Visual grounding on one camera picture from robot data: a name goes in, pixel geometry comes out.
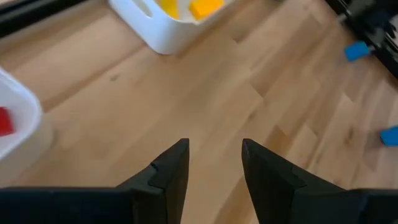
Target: orange block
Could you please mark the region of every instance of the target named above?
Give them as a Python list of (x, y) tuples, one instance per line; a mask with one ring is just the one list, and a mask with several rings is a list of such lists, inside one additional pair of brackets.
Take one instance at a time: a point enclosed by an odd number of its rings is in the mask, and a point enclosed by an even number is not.
[(195, 0), (189, 5), (189, 10), (196, 20), (210, 16), (224, 5), (223, 0)]

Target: red block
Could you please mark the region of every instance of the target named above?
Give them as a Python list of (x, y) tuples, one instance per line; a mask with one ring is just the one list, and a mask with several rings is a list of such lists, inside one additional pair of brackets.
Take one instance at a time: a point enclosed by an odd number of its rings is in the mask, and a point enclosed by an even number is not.
[(0, 136), (14, 133), (11, 116), (7, 109), (0, 107)]

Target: white bin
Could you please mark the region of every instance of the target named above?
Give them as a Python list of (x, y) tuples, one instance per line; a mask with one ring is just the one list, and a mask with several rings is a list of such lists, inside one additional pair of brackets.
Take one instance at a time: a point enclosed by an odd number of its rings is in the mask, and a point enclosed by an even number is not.
[(223, 7), (206, 19), (196, 21), (189, 11), (192, 0), (177, 1), (179, 20), (166, 14), (155, 0), (109, 0), (109, 4), (150, 48), (169, 55), (186, 47), (235, 2), (224, 0)]
[(16, 132), (0, 137), (0, 187), (8, 186), (51, 145), (36, 96), (0, 67), (0, 106), (11, 112)]

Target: yellow block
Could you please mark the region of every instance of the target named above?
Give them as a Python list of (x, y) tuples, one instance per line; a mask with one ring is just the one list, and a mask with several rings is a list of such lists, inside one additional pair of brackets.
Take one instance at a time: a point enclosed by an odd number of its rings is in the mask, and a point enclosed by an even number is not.
[(172, 18), (179, 19), (177, 0), (160, 0), (159, 6)]
[(194, 0), (189, 5), (189, 10), (196, 20), (210, 16), (217, 9), (223, 6), (223, 0)]

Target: blue object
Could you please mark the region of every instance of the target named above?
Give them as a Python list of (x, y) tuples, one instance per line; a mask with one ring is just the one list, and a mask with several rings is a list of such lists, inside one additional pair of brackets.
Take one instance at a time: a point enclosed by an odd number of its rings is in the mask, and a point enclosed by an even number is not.
[(371, 54), (369, 47), (365, 42), (360, 41), (355, 44), (352, 44), (344, 49), (344, 53), (349, 62), (353, 62), (359, 58), (368, 56)]
[(398, 126), (381, 131), (380, 138), (386, 146), (398, 146)]

